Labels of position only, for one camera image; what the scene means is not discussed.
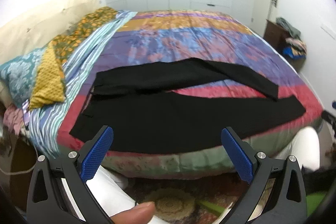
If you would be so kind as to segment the person's thumb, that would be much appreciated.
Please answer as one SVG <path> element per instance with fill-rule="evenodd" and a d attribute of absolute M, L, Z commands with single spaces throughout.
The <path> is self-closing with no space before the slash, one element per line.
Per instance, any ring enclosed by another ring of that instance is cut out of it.
<path fill-rule="evenodd" d="M 147 224 L 155 215 L 155 203 L 144 202 L 110 217 L 115 224 Z"/>

